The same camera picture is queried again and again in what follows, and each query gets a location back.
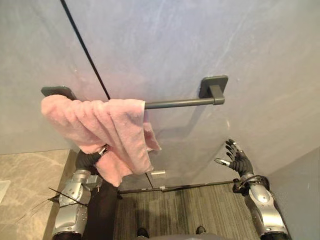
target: gray wall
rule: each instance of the gray wall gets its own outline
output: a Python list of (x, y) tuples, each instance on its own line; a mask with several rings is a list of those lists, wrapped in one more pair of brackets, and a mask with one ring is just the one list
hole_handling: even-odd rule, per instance
[(224, 105), (148, 111), (166, 170), (154, 186), (232, 179), (212, 161), (228, 137), (263, 175), (319, 146), (320, 1), (67, 4), (112, 98), (196, 98), (203, 77), (229, 76)]
[(293, 240), (320, 239), (320, 148), (269, 176)]
[[(112, 98), (195, 98), (203, 77), (229, 76), (224, 105), (148, 111), (163, 149), (151, 161), (166, 170), (154, 186), (232, 179), (212, 161), (228, 137), (263, 175), (319, 146), (319, 1), (67, 4)], [(40, 114), (40, 88), (106, 96), (60, 2), (2, 0), (0, 30), (0, 154), (69, 148)], [(143, 175), (126, 186), (150, 185)]]
[(41, 116), (44, 86), (106, 99), (58, 0), (0, 1), (0, 154), (69, 149)]

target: pink towel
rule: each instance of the pink towel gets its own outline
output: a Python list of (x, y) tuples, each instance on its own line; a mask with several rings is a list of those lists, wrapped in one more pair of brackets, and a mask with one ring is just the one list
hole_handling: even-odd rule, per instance
[(73, 140), (87, 154), (109, 145), (96, 168), (115, 187), (123, 176), (153, 169), (148, 151), (161, 148), (145, 114), (144, 101), (81, 102), (51, 95), (42, 100), (41, 112), (60, 134)]

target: towel bar mounting bracket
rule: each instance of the towel bar mounting bracket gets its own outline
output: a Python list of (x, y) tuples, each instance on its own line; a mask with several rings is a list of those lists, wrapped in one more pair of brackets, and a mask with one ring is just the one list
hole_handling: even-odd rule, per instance
[(45, 96), (51, 95), (62, 95), (67, 97), (70, 100), (76, 100), (76, 96), (71, 91), (71, 89), (67, 86), (44, 86), (41, 88), (41, 93)]
[(214, 98), (214, 105), (225, 103), (224, 91), (228, 76), (207, 76), (201, 81), (199, 98)]

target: marble wall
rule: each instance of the marble wall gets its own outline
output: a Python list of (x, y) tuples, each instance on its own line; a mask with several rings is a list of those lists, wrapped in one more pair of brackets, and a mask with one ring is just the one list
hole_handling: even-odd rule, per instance
[(232, 180), (213, 161), (229, 137), (262, 175), (319, 147), (320, 1), (66, 3), (113, 99), (193, 99), (203, 77), (229, 77), (223, 105), (148, 110), (166, 171), (154, 187)]
[(40, 89), (66, 85), (80, 100), (107, 97), (60, 1), (1, 1), (0, 29), (0, 154), (73, 148), (42, 117)]
[(69, 149), (0, 155), (0, 181), (11, 184), (0, 204), (0, 238), (51, 239), (55, 193), (73, 172), (76, 153)]

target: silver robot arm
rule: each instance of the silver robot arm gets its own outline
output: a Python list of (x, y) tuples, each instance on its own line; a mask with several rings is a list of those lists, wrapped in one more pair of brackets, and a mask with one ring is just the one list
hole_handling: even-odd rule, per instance
[(76, 170), (59, 197), (59, 212), (52, 235), (74, 233), (83, 235), (88, 218), (91, 190), (101, 187), (102, 178), (84, 169)]
[(233, 192), (244, 196), (245, 204), (251, 212), (256, 231), (262, 240), (288, 240), (286, 225), (276, 208), (273, 195), (269, 192), (269, 181), (265, 176), (254, 175), (253, 167), (240, 146), (229, 139), (226, 153), (231, 161), (216, 158), (215, 161), (225, 165), (240, 175), (234, 179)]
[(90, 169), (107, 152), (104, 146), (99, 152), (85, 154), (80, 151), (76, 159), (76, 171), (59, 196), (59, 212), (52, 231), (53, 240), (80, 240), (88, 219), (88, 203), (91, 191), (102, 185), (103, 179), (92, 175)]

